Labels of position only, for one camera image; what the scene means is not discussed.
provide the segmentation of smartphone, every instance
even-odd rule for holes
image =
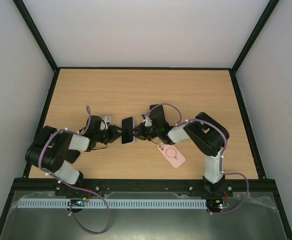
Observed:
[[[134,130],[134,118],[128,117],[121,121],[121,144],[133,144],[135,137]]]

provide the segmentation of black metal frame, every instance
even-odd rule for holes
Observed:
[[[238,107],[241,113],[242,121],[245,127],[246,135],[250,145],[251,153],[255,163],[256,171],[259,179],[249,180],[249,190],[250,192],[271,192],[274,196],[275,203],[279,210],[281,221],[288,239],[292,240],[292,231],[288,223],[286,213],[279,195],[275,180],[266,179],[265,170],[263,163],[257,148],[254,133],[252,131],[252,126],[247,114],[247,110],[244,104],[243,96],[239,87],[239,83],[236,78],[236,72],[238,71],[240,65],[244,61],[249,50],[253,46],[258,35],[262,31],[264,25],[278,4],[279,0],[270,0],[263,11],[261,17],[259,18],[255,28],[253,29],[251,35],[249,36],[246,44],[244,45],[240,55],[238,56],[233,67],[230,68],[207,68],[207,67],[58,67],[50,54],[40,32],[38,31],[30,13],[28,12],[23,0],[13,0],[16,7],[18,8],[21,16],[25,20],[29,30],[33,34],[35,40],[37,41],[40,49],[42,50],[44,56],[46,57],[48,63],[54,71],[54,75],[51,81],[51,85],[47,94],[47,98],[42,110],[42,114],[39,119],[38,127],[35,136],[43,128],[44,122],[48,113],[48,109],[51,103],[51,99],[54,93],[55,85],[58,79],[60,69],[130,69],[130,70],[225,70],[229,71],[232,85],[234,88],[234,93],[238,102]],[[2,215],[0,217],[0,236],[2,234],[4,224],[9,212],[13,196],[15,191],[55,191],[57,182],[54,179],[43,179],[43,178],[28,178],[31,166],[26,165],[23,177],[16,178],[12,184],[11,190],[9,192],[6,204],[4,206]],[[201,186],[203,180],[136,180],[136,179],[86,179],[88,186],[99,186],[99,192],[107,193],[110,190],[113,192],[139,192],[139,191],[151,191],[151,192],[165,192],[169,189],[170,192],[184,193],[190,196],[200,196],[202,193],[194,186]],[[246,182],[244,180],[230,180],[232,190],[234,192],[245,192]]]

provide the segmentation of circular magnetic ring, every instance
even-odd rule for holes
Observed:
[[[177,155],[177,151],[176,151],[175,148],[169,147],[169,148],[166,149],[165,154],[169,158],[175,158],[176,155]]]

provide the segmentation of pink phone case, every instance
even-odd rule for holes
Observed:
[[[157,148],[174,168],[178,168],[186,161],[186,158],[174,145],[158,144]]]

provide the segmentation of wooden table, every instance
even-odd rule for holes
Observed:
[[[45,125],[77,131],[86,124],[86,105],[92,115],[102,118],[111,115],[111,123],[119,127],[122,119],[131,116],[138,125],[141,114],[158,103],[176,106],[183,120],[206,112],[230,134],[224,171],[258,178],[226,70],[61,69]],[[179,118],[176,110],[165,106],[164,111],[166,120],[175,124]],[[172,167],[154,143],[139,139],[128,145],[122,145],[118,139],[107,149],[83,152],[73,166],[85,178],[94,179],[201,179],[205,171],[204,155],[190,139],[175,146],[186,157],[186,162],[178,168]],[[33,166],[29,177],[46,176]]]

